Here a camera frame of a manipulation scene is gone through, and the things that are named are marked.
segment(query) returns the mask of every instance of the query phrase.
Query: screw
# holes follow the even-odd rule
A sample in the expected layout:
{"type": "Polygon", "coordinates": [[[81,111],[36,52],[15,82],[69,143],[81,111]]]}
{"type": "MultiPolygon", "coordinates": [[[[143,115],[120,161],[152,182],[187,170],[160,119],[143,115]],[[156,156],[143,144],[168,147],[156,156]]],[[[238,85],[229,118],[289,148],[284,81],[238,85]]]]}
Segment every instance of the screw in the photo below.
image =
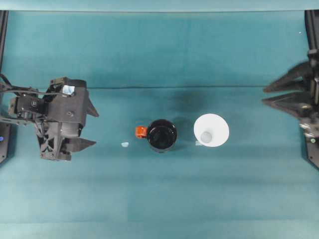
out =
{"type": "Polygon", "coordinates": [[[38,102],[37,101],[31,101],[31,105],[32,105],[32,107],[37,107],[38,102]]]}
{"type": "Polygon", "coordinates": [[[67,116],[70,116],[70,117],[73,117],[73,112],[68,111],[68,112],[66,113],[66,115],[67,115],[67,116]]]}
{"type": "Polygon", "coordinates": [[[301,108],[303,108],[303,109],[308,109],[308,108],[310,108],[311,106],[310,105],[307,105],[307,104],[303,104],[302,106],[301,106],[301,108]]]}

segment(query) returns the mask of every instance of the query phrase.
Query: small white object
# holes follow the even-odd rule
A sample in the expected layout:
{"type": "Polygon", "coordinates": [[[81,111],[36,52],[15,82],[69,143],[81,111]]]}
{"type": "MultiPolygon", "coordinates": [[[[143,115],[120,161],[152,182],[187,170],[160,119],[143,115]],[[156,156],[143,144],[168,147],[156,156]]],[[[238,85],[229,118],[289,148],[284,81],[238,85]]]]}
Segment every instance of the small white object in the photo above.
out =
{"type": "Polygon", "coordinates": [[[74,89],[75,89],[75,86],[65,85],[65,86],[63,86],[62,92],[64,94],[71,95],[71,94],[73,94],[74,89]]]}
{"type": "Polygon", "coordinates": [[[194,124],[194,134],[202,145],[218,147],[227,141],[229,137],[229,127],[221,116],[205,114],[196,120],[194,124]]]}
{"type": "Polygon", "coordinates": [[[128,142],[123,142],[123,143],[121,143],[121,146],[122,146],[123,148],[127,148],[129,145],[130,145],[130,143],[128,143],[128,142]]]}
{"type": "Polygon", "coordinates": [[[203,146],[198,140],[195,141],[195,146],[203,146]]]}

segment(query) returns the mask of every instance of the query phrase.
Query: teal backdrop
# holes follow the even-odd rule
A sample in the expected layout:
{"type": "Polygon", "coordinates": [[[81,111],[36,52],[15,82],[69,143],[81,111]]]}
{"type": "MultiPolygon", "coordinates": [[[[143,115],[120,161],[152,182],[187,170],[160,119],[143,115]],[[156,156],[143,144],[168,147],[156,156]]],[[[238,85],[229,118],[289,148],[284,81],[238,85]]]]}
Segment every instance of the teal backdrop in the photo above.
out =
{"type": "Polygon", "coordinates": [[[318,238],[319,172],[298,122],[261,103],[262,86],[307,49],[303,11],[11,11],[2,68],[11,82],[87,80],[100,117],[88,116],[82,134],[97,144],[71,162],[40,159],[32,126],[13,127],[0,238],[318,238]],[[195,145],[205,113],[230,126],[221,147],[195,145]],[[160,118],[178,130],[165,154],[134,135],[160,118]]]}
{"type": "Polygon", "coordinates": [[[307,59],[303,11],[10,12],[2,71],[89,87],[264,86],[307,59]]]}

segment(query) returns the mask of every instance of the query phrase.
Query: black cup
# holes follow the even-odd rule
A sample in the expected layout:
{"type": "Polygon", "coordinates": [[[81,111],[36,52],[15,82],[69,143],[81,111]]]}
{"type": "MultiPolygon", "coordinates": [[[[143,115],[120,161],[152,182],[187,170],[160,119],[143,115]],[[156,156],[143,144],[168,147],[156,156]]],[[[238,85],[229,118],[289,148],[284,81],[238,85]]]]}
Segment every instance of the black cup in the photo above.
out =
{"type": "Polygon", "coordinates": [[[177,139],[177,130],[173,123],[165,119],[158,119],[150,124],[147,140],[151,148],[158,153],[169,151],[177,139]]]}

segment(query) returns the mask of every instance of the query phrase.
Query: orange handle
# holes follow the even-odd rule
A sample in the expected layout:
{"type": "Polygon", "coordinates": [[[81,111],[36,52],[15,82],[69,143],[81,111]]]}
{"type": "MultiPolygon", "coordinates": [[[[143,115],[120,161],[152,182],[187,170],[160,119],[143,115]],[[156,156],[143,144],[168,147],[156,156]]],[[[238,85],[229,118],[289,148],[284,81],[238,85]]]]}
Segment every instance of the orange handle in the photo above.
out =
{"type": "Polygon", "coordinates": [[[148,133],[148,128],[145,126],[137,126],[135,128],[135,136],[137,138],[146,138],[148,133]]]}

